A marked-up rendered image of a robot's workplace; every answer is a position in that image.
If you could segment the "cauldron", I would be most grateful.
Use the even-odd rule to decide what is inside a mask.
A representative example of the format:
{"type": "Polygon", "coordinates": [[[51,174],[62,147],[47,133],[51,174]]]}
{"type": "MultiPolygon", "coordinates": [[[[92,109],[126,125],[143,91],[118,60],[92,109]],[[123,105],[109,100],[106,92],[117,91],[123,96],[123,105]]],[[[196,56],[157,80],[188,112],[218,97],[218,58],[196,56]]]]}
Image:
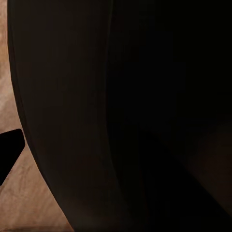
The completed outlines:
{"type": "Polygon", "coordinates": [[[151,232],[138,130],[232,217],[232,0],[7,0],[19,119],[75,232],[151,232]]]}

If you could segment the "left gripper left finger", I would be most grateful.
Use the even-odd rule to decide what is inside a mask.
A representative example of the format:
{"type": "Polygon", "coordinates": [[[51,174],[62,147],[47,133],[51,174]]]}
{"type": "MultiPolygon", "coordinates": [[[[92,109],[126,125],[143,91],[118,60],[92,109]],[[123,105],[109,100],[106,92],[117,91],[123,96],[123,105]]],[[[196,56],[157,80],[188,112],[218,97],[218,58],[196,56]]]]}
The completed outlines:
{"type": "Polygon", "coordinates": [[[0,134],[0,186],[25,148],[21,129],[0,134]]]}

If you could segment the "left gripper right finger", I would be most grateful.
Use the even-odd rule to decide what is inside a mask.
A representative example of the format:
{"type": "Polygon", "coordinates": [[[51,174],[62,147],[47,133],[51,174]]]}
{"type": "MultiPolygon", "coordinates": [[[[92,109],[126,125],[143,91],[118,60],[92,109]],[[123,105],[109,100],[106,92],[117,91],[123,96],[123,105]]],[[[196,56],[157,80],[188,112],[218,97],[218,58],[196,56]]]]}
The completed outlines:
{"type": "Polygon", "coordinates": [[[154,133],[138,130],[151,232],[232,232],[232,217],[154,133]]]}

